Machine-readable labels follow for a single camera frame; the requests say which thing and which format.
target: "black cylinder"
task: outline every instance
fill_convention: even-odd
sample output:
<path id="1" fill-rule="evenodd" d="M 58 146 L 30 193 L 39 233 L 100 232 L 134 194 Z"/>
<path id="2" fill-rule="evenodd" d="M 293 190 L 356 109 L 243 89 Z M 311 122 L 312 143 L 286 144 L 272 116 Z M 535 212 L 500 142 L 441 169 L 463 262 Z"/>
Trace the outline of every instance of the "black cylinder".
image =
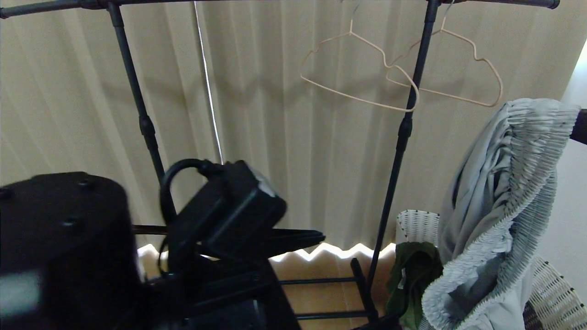
<path id="1" fill-rule="evenodd" d="M 113 329 L 133 317 L 140 280 L 120 185 L 76 172 L 3 188 L 3 330 Z"/>

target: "clothing tag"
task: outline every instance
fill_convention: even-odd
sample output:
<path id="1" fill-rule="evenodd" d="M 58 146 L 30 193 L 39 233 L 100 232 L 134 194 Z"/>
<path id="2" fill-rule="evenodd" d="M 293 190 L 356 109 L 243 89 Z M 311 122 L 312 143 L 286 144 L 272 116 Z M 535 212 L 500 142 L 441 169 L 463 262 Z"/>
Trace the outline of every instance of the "clothing tag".
<path id="1" fill-rule="evenodd" d="M 402 280 L 397 285 L 397 288 L 403 290 L 404 285 L 406 284 L 406 269 L 402 268 Z"/>

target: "beige curtain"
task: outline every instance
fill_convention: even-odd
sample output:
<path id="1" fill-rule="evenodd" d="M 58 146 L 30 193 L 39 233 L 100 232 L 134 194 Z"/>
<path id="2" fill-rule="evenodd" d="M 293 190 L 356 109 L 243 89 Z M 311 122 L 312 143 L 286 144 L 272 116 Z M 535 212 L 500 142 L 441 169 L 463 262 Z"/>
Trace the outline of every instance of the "beige curtain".
<path id="1" fill-rule="evenodd" d="M 3 6 L 22 1 L 3 1 Z M 373 246 L 402 113 L 313 87 L 299 77 L 317 43 L 348 30 L 352 1 L 219 1 L 123 6 L 127 34 L 164 165 L 219 160 L 198 37 L 224 160 L 244 159 L 289 203 L 283 227 L 323 231 L 341 248 Z M 438 21 L 444 13 L 439 10 Z M 426 1 L 363 1 L 355 32 L 388 59 L 420 37 Z M 549 10 L 465 2 L 447 28 L 477 43 L 504 81 L 505 100 L 559 99 L 587 35 L 587 2 Z M 83 170 L 125 186 L 136 223 L 161 224 L 157 180 L 105 11 L 10 18 L 1 26 L 1 183 Z M 409 73 L 416 51 L 400 65 Z M 353 39 L 325 45 L 305 72 L 324 85 L 405 106 L 407 89 L 385 78 L 373 49 Z M 436 36 L 422 87 L 492 102 L 497 83 L 466 43 Z M 391 218 L 438 211 L 471 139 L 495 109 L 421 94 Z M 202 184 L 181 174 L 182 206 Z M 393 237 L 390 221 L 386 236 Z M 140 244 L 152 238 L 141 238 Z"/>

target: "laundry basket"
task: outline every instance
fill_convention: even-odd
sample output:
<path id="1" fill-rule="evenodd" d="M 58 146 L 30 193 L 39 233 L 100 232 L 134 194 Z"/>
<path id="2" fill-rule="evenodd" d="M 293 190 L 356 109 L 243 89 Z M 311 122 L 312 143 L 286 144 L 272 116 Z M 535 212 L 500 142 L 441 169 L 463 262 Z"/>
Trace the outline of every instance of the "laundry basket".
<path id="1" fill-rule="evenodd" d="M 438 214 L 406 210 L 397 215 L 396 224 L 398 244 L 406 241 L 437 244 Z M 541 327 L 526 319 L 525 314 L 527 329 L 587 329 L 587 309 L 569 282 L 540 256 L 534 259 L 532 267 L 534 283 L 529 302 Z"/>

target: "ruffled fabric edge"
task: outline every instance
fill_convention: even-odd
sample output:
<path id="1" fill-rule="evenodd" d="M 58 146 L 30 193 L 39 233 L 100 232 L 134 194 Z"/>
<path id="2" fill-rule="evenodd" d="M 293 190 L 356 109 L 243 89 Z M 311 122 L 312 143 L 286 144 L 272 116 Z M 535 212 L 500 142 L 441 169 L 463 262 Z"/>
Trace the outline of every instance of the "ruffled fabric edge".
<path id="1" fill-rule="evenodd" d="M 511 129 L 510 198 L 505 214 L 481 234 L 461 255 L 444 266 L 443 274 L 424 292 L 426 322 L 436 329 L 466 329 L 481 324 L 489 307 L 502 302 L 531 265 L 540 237 L 546 229 L 556 190 L 556 164 L 580 111 L 551 99 L 518 99 L 501 109 Z M 478 267 L 497 256 L 499 246 L 515 231 L 512 249 L 498 272 L 495 288 L 463 319 L 445 309 L 448 294 L 470 278 Z"/>

